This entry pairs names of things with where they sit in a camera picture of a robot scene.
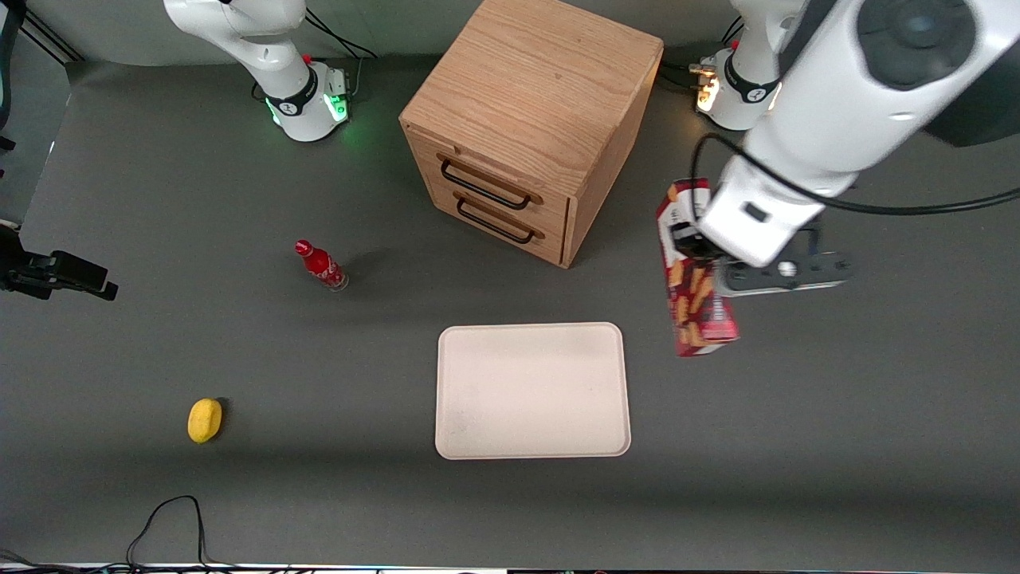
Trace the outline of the dark right arm gripper body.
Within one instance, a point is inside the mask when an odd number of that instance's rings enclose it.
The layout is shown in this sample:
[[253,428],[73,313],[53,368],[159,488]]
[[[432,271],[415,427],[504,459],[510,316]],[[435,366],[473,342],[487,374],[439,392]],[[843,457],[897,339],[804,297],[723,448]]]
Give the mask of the dark right arm gripper body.
[[29,254],[23,249],[21,236],[11,226],[0,226],[1,272],[11,272],[29,264]]

